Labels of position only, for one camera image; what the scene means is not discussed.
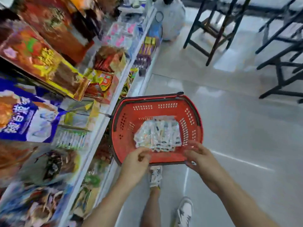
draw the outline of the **shoe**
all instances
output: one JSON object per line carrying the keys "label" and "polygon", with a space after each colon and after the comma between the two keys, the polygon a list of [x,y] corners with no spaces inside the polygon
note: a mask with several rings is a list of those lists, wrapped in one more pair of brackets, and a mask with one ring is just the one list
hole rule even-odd
{"label": "shoe", "polygon": [[160,187],[162,179],[162,166],[151,166],[149,168],[149,187]]}
{"label": "shoe", "polygon": [[193,211],[193,204],[190,198],[183,197],[177,210],[174,227],[188,227]]}

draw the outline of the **hand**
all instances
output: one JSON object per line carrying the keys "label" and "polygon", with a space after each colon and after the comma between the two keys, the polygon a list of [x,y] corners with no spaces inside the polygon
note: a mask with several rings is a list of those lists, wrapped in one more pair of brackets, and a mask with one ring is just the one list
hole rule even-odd
{"label": "hand", "polygon": [[188,143],[191,148],[184,151],[184,156],[187,157],[185,164],[200,175],[211,191],[218,194],[227,183],[233,182],[209,149],[196,141],[188,141]]}
{"label": "hand", "polygon": [[150,149],[139,147],[124,159],[118,181],[121,185],[133,189],[142,179],[149,166]]}

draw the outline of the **red shopping basket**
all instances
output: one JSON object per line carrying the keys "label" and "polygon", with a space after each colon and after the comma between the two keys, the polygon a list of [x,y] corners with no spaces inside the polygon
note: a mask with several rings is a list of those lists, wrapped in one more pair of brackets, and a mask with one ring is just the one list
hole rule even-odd
{"label": "red shopping basket", "polygon": [[153,152],[150,164],[184,163],[182,155],[188,140],[203,141],[200,115],[191,100],[183,92],[170,95],[140,96],[122,99],[113,113],[111,137],[114,156],[122,164],[135,147],[134,134],[146,120],[154,116],[174,116],[179,122],[182,146],[173,152]]}

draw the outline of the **white sneaker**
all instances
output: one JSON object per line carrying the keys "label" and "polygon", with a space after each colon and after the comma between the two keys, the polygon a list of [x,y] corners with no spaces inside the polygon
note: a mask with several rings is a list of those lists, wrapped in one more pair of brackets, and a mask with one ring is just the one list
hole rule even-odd
{"label": "white sneaker", "polygon": [[158,186],[162,179],[162,166],[151,166],[149,168],[149,187]]}
{"label": "white sneaker", "polygon": [[190,198],[183,197],[177,210],[175,227],[188,227],[193,213],[193,204]]}

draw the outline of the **black metal stool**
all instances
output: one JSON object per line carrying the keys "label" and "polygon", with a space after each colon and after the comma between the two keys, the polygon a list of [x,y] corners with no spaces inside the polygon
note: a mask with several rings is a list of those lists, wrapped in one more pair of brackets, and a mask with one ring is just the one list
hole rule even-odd
{"label": "black metal stool", "polygon": [[[275,65],[276,66],[276,73],[278,78],[278,85],[272,88],[271,90],[265,92],[264,94],[260,95],[259,99],[264,99],[265,97],[275,94],[275,95],[285,95],[285,96],[297,96],[303,98],[303,93],[300,92],[292,92],[292,91],[283,91],[281,90],[282,87],[285,87],[291,83],[293,83],[296,80],[303,80],[303,64],[300,63],[294,63],[294,56],[290,58],[289,62],[282,62],[281,57],[286,55],[289,52],[297,52],[294,56],[296,56],[298,53],[303,53],[303,39],[297,41],[296,43],[293,43],[290,47],[287,49],[284,49],[282,52],[278,53],[277,55],[273,56],[269,60],[265,61],[264,63],[260,64],[257,67],[257,70],[260,70],[261,68],[267,66],[267,65]],[[296,73],[294,76],[290,77],[289,79],[285,80],[284,75],[282,72],[282,67],[295,67],[292,73]],[[298,103],[303,103],[303,99],[299,99],[297,101]]]}
{"label": "black metal stool", "polygon": [[295,12],[294,15],[290,14],[290,5],[293,4],[296,0],[290,0],[284,7],[284,14],[283,14],[283,20],[284,24],[283,26],[270,38],[268,38],[268,32],[269,32],[269,25],[275,20],[279,18],[279,14],[275,15],[274,17],[270,18],[260,29],[259,32],[261,32],[264,29],[264,36],[263,36],[263,45],[256,51],[256,54],[260,53],[267,45],[269,45],[273,40],[288,42],[288,43],[296,43],[298,40],[294,39],[294,37],[297,34],[298,31],[301,32],[303,27],[300,27],[296,33],[294,33],[290,38],[285,38],[279,36],[288,26],[290,26],[293,22],[295,22],[298,18],[300,18],[303,14],[303,8],[300,11]]}
{"label": "black metal stool", "polygon": [[[218,3],[219,3],[220,0],[215,0],[214,7],[212,8],[210,16],[208,18],[206,18],[204,21],[200,22],[199,18],[201,16],[201,14],[206,10],[205,4],[206,4],[207,1],[208,0],[202,0],[201,6],[200,6],[199,11],[198,11],[198,14],[196,15],[195,21],[194,21],[193,25],[191,26],[191,29],[189,31],[189,34],[188,34],[188,36],[186,38],[186,41],[184,43],[184,46],[183,46],[183,48],[186,48],[187,44],[190,44],[193,47],[195,47],[196,49],[198,49],[201,53],[206,55],[208,57],[208,60],[206,62],[206,66],[208,66],[209,63],[211,62],[216,49],[219,46],[221,46],[223,43],[225,43],[226,41],[228,41],[226,49],[229,49],[229,47],[230,47],[230,45],[231,45],[231,43],[232,43],[232,41],[235,37],[235,34],[236,34],[236,32],[239,28],[241,20],[243,18],[244,11],[248,7],[248,4],[249,4],[250,0],[245,0],[245,3],[243,4],[242,8],[235,15],[232,14],[232,11],[233,11],[236,3],[237,3],[237,0],[232,0],[232,2],[229,4],[229,8],[228,8],[227,12],[222,11],[220,8],[218,8]],[[217,29],[215,29],[213,26],[211,26],[211,24],[210,24],[211,19],[213,18],[215,11],[218,11],[221,14],[225,15],[225,19],[224,19],[224,21],[222,23],[222,26],[221,26],[219,31]],[[228,26],[233,21],[235,21],[235,26],[233,28],[233,31],[230,34],[225,35],[224,30],[225,30],[226,26]],[[192,34],[195,31],[197,31],[199,28],[203,29],[204,32],[207,32],[211,36],[216,38],[216,41],[215,41],[210,53],[207,52],[205,49],[201,48],[197,43],[195,43],[194,41],[191,40]]]}

